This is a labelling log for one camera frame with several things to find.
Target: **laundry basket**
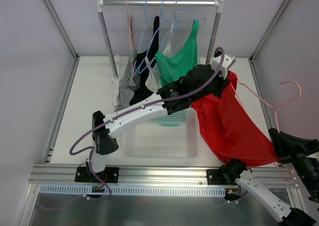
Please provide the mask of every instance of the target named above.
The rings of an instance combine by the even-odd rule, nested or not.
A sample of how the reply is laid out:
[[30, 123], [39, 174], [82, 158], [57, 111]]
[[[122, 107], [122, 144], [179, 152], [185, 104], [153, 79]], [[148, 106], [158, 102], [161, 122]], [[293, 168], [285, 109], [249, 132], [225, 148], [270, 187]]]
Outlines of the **laundry basket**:
[[188, 108], [152, 119], [122, 135], [126, 157], [160, 160], [196, 160], [200, 155], [197, 112]]

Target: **pink wire hanger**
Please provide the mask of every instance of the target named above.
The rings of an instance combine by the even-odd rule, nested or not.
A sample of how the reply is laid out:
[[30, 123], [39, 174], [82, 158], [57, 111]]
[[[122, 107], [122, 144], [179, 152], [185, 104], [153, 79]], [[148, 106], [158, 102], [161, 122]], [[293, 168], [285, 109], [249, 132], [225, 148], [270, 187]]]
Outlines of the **pink wire hanger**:
[[[297, 99], [301, 96], [301, 92], [302, 92], [302, 91], [301, 91], [300, 85], [299, 85], [297, 82], [293, 81], [293, 80], [288, 80], [288, 81], [281, 82], [281, 83], [280, 83], [281, 85], [282, 85], [282, 84], [286, 84], [286, 83], [293, 83], [293, 84], [295, 84], [295, 85], [298, 87], [299, 94], [298, 94], [297, 97], [295, 97], [295, 98], [292, 99], [292, 100], [289, 100], [289, 101], [287, 101], [287, 102], [285, 102], [285, 103], [283, 103], [283, 104], [277, 105], [277, 106], [272, 106], [272, 105], [270, 105], [269, 103], [267, 103], [264, 99], [262, 99], [262, 98], [261, 98], [256, 92], [254, 92], [251, 88], [249, 88], [248, 85], [246, 85], [246, 84], [240, 82], [238, 78], [237, 78], [237, 81], [238, 81], [239, 84], [244, 85], [250, 92], [252, 92], [256, 97], [258, 97], [258, 98], [259, 98], [262, 102], [264, 102], [267, 106], [269, 106], [270, 108], [275, 109], [275, 120], [276, 120], [277, 131], [278, 131], [278, 133], [280, 133], [279, 124], [278, 124], [278, 118], [277, 118], [277, 110], [278, 110], [279, 108], [281, 108], [281, 107], [283, 107], [283, 106], [285, 106], [285, 105], [288, 105], [288, 104], [290, 104], [291, 102], [297, 100]], [[236, 91], [235, 91], [235, 89], [234, 89], [234, 87], [233, 87], [232, 84], [231, 84], [231, 87], [233, 88], [233, 90], [234, 90], [234, 92], [235, 92], [235, 95], [236, 95], [236, 97], [237, 97], [239, 103], [240, 103], [241, 106], [243, 107], [243, 104], [241, 103], [241, 101], [240, 101], [240, 99], [239, 99], [239, 97], [238, 97], [238, 95], [237, 95], [237, 93], [236, 93]]]
[[[133, 50], [134, 49], [134, 39], [133, 39], [133, 24], [132, 24], [132, 14], [130, 11], [129, 14], [129, 8], [128, 8], [128, 1], [125, 1], [125, 7], [126, 7], [126, 15], [128, 18], [128, 24], [129, 24], [129, 35], [130, 35], [130, 49]], [[131, 72], [132, 72], [132, 76], [133, 76], [133, 61], [131, 62]]]
[[[237, 82], [238, 82], [239, 84], [245, 86], [250, 92], [252, 92], [256, 97], [258, 97], [258, 98], [259, 98], [262, 102], [264, 102], [267, 106], [269, 106], [270, 108], [275, 109], [275, 120], [276, 120], [277, 131], [278, 131], [278, 133], [280, 133], [279, 124], [278, 124], [278, 119], [277, 119], [277, 110], [278, 110], [279, 108], [281, 108], [281, 107], [283, 107], [283, 106], [285, 106], [285, 105], [288, 105], [289, 103], [291, 103], [291, 102], [297, 100], [297, 99], [301, 96], [301, 92], [302, 92], [302, 91], [301, 91], [300, 85], [299, 85], [297, 82], [293, 81], [293, 80], [288, 80], [288, 81], [281, 82], [280, 85], [286, 84], [286, 83], [293, 83], [293, 84], [295, 84], [295, 85], [298, 87], [299, 94], [298, 94], [297, 97], [295, 97], [295, 98], [292, 99], [292, 100], [289, 100], [289, 101], [287, 101], [287, 102], [285, 102], [285, 103], [283, 103], [283, 104], [277, 105], [277, 106], [272, 106], [272, 105], [270, 105], [269, 103], [267, 103], [264, 99], [262, 99], [262, 98], [261, 98], [256, 92], [254, 92], [251, 88], [249, 88], [248, 85], [246, 85], [246, 84], [240, 82], [239, 79], [238, 79], [238, 77], [237, 77], [236, 79], [237, 79]], [[236, 93], [236, 90], [235, 90], [234, 86], [232, 85], [232, 83], [230, 83], [230, 85], [231, 85], [233, 91], [235, 92], [235, 95], [236, 95], [236, 97], [237, 97], [237, 99], [238, 99], [238, 101], [239, 101], [241, 107], [244, 109], [243, 104], [241, 103], [241, 101], [240, 101], [240, 99], [239, 99], [239, 97], [238, 97], [238, 95], [237, 95], [237, 93]], [[292, 177], [292, 175], [291, 175], [291, 171], [290, 171], [288, 165], [287, 165], [287, 170], [288, 170], [288, 173], [289, 173], [289, 179], [285, 179], [284, 176], [282, 175], [282, 173], [280, 172], [278, 166], [277, 166], [275, 163], [273, 163], [273, 164], [275, 165], [277, 171], [279, 172], [281, 178], [282, 178], [284, 181], [290, 182], [290, 181], [293, 179], [293, 177]]]

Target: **clothing rack rail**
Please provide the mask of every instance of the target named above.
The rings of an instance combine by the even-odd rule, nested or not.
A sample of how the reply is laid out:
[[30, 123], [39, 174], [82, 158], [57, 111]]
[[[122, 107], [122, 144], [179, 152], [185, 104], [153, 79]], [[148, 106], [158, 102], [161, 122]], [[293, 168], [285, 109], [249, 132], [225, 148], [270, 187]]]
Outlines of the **clothing rack rail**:
[[[215, 13], [215, 20], [214, 20], [213, 29], [212, 29], [212, 33], [210, 36], [210, 42], [209, 42], [208, 51], [207, 51], [207, 57], [206, 57], [206, 63], [205, 63], [207, 65], [210, 63], [210, 60], [211, 60], [211, 55], [212, 55], [212, 52], [214, 49], [219, 20], [220, 20], [220, 16], [221, 16], [225, 1], [226, 0], [177, 1], [177, 2], [176, 1], [164, 1], [164, 2], [147, 1], [147, 6], [161, 6], [161, 4], [163, 6], [174, 6], [175, 4], [178, 6], [214, 6], [216, 8], [216, 13]], [[118, 85], [119, 85], [119, 82], [121, 80], [121, 77], [118, 74], [117, 67], [115, 64], [115, 60], [114, 60], [114, 56], [113, 56], [113, 52], [112, 52], [112, 48], [111, 48], [111, 43], [110, 43], [110, 39], [109, 39], [109, 34], [108, 34], [105, 20], [104, 20], [102, 7], [107, 6], [107, 5], [125, 6], [126, 3], [127, 3], [127, 5], [130, 5], [130, 6], [144, 6], [146, 2], [139, 1], [139, 0], [128, 0], [128, 1], [125, 1], [125, 0], [94, 0], [94, 2], [96, 5], [96, 9], [98, 11], [98, 16], [99, 16], [99, 20], [100, 20], [100, 24], [101, 24], [101, 28], [102, 28], [102, 32], [103, 32], [104, 42], [105, 42], [105, 46], [106, 46], [108, 56], [110, 59], [112, 72], [113, 72], [112, 82], [114, 83], [114, 99], [115, 99], [114, 102], [116, 102], [116, 96], [118, 93]]]

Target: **red cloth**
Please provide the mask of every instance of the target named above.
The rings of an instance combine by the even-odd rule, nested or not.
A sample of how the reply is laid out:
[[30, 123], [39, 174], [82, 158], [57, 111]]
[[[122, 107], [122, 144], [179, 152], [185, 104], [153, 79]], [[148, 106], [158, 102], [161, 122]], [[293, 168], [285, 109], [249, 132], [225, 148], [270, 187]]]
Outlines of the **red cloth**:
[[[237, 88], [237, 75], [229, 72]], [[214, 154], [224, 163], [239, 159], [248, 167], [276, 162], [273, 144], [257, 128], [228, 85], [219, 99], [207, 95], [191, 104], [197, 111], [200, 133]]]

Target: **green tank top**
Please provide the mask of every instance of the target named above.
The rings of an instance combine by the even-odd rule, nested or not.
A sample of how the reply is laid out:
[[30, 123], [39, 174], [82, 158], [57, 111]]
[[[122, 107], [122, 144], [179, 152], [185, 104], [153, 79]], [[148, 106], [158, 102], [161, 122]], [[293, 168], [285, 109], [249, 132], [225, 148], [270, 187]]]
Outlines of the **green tank top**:
[[181, 76], [197, 66], [197, 33], [199, 21], [195, 20], [189, 38], [184, 47], [172, 58], [167, 57], [161, 51], [155, 54], [161, 73], [160, 81], [162, 87], [168, 83], [178, 80]]

